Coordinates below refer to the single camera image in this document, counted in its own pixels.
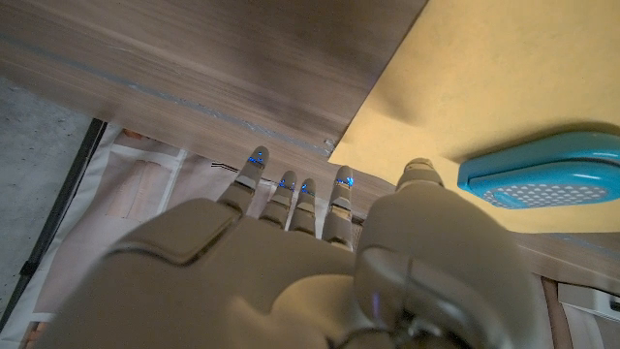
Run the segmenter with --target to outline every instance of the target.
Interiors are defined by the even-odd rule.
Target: blue object
[[[503,208],[604,203],[620,198],[620,137],[571,132],[469,160],[459,188]]]
[[[253,162],[253,163],[255,163],[255,164],[261,164],[261,165],[263,164],[263,159],[261,159],[261,158],[256,158],[256,159],[255,159],[255,158],[253,158],[252,156],[250,156],[250,157],[248,158],[248,161],[249,161],[249,162]]]
[[[352,177],[346,177],[345,179],[346,180],[336,178],[336,182],[341,183],[341,184],[346,184],[347,186],[349,186],[349,188],[351,188],[355,180]]]

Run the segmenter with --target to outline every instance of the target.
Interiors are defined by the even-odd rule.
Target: yellow paper
[[[396,183],[415,157],[521,233],[620,231],[620,200],[502,209],[459,164],[563,131],[620,134],[620,1],[430,0],[330,162]]]

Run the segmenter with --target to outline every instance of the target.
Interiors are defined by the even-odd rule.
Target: black pole
[[[30,253],[30,257],[19,271],[19,281],[17,282],[15,289],[11,294],[11,298],[9,299],[9,303],[2,314],[2,319],[0,319],[0,332],[2,332],[5,325],[9,321],[9,317],[11,316],[13,309],[15,309],[19,297],[23,294],[28,282],[30,282],[30,279],[32,278],[32,275],[35,273],[41,263],[41,260],[43,259],[43,256],[46,254],[49,245],[54,240],[58,227],[60,227],[60,223],[62,223],[62,220],[67,213],[67,209],[76,195],[81,179],[86,171],[86,167],[90,163],[90,158],[97,149],[99,141],[101,140],[104,131],[106,131],[107,125],[108,124],[106,122],[95,118],[90,122],[86,135],[79,146],[79,150],[77,151],[76,158],[74,159],[74,162],[67,173],[67,177],[65,177],[65,181],[60,188],[60,192],[58,192],[56,201],[47,216],[46,224],[43,226],[41,233],[39,234],[39,238],[37,238],[37,242]]]

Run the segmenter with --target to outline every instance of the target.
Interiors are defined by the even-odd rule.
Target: concrete floor
[[[0,78],[0,314],[90,120]]]

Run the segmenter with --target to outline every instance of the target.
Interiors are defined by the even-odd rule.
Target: robot finger
[[[314,179],[308,178],[301,184],[297,204],[291,217],[289,230],[292,232],[302,232],[311,236],[315,235],[315,209],[314,196],[317,184]]]
[[[286,171],[259,219],[284,229],[289,217],[296,182],[297,175],[293,171]]]
[[[248,158],[243,169],[239,171],[236,179],[218,199],[218,203],[230,206],[240,214],[245,214],[248,206],[252,203],[254,192],[268,160],[269,150],[264,146],[257,147]]]
[[[353,170],[343,166],[338,170],[333,183],[327,216],[323,228],[323,240],[352,250],[351,190]]]

